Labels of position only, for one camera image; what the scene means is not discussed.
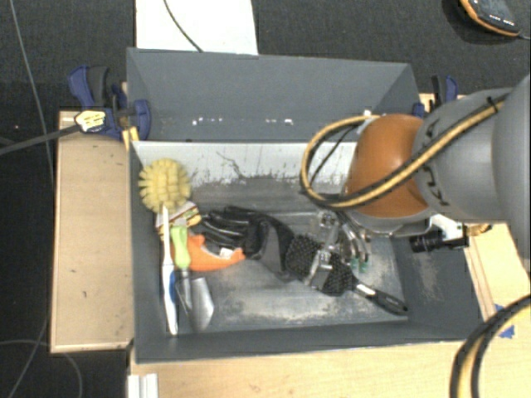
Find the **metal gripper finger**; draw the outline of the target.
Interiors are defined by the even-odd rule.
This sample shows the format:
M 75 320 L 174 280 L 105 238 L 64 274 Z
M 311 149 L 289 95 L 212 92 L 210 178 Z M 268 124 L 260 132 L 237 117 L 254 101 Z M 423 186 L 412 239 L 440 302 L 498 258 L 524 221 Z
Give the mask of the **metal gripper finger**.
M 314 262 L 317 265 L 331 265 L 332 255 L 336 251 L 334 245 L 319 244 L 314 255 Z
M 331 264 L 314 261 L 304 278 L 304 284 L 311 288 L 323 288 L 332 270 Z

